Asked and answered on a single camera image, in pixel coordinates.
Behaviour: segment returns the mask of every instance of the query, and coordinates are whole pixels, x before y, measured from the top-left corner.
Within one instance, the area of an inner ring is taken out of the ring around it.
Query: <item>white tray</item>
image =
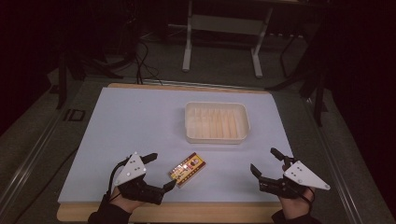
[[[250,130],[241,104],[189,102],[185,117],[190,143],[240,144]]]

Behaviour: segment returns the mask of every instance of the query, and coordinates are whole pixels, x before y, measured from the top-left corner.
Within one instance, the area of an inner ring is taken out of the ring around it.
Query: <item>white paper sheet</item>
[[[250,122],[247,138],[240,145],[188,143],[188,102],[244,105]],[[253,163],[266,177],[282,177],[282,162],[270,153],[271,147],[292,156],[269,93],[103,88],[58,201],[100,202],[113,168],[134,152],[158,153],[156,161],[146,164],[145,181],[162,187],[171,180],[168,172],[196,152],[206,168],[182,189],[166,193],[163,202],[276,202],[276,196],[259,191],[249,169]]]

